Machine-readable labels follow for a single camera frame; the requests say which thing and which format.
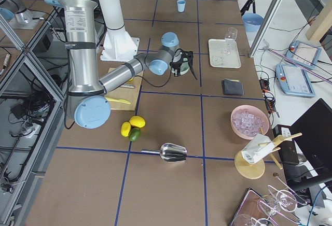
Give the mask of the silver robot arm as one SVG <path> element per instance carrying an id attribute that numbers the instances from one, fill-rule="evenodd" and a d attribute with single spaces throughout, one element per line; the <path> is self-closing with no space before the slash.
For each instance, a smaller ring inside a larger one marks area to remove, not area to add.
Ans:
<path id="1" fill-rule="evenodd" d="M 103 125 L 111 106 L 105 94 L 118 88 L 135 75 L 149 69 L 162 75 L 183 55 L 177 35 L 162 36 L 156 53 L 137 53 L 137 46 L 125 29 L 120 0 L 45 0 L 62 7 L 65 15 L 66 42 L 72 83 L 67 91 L 67 114 L 81 127 L 95 129 Z M 124 60 L 107 73 L 98 75 L 94 10 L 100 7 L 107 28 L 104 54 Z"/>

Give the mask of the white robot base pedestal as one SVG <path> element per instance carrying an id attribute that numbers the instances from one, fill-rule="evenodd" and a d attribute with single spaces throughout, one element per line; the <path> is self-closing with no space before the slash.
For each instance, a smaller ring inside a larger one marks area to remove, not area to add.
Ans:
<path id="1" fill-rule="evenodd" d="M 101 60 L 131 60 L 137 53 L 137 45 L 125 28 L 120 0 L 99 0 L 99 3 L 106 25 Z"/>

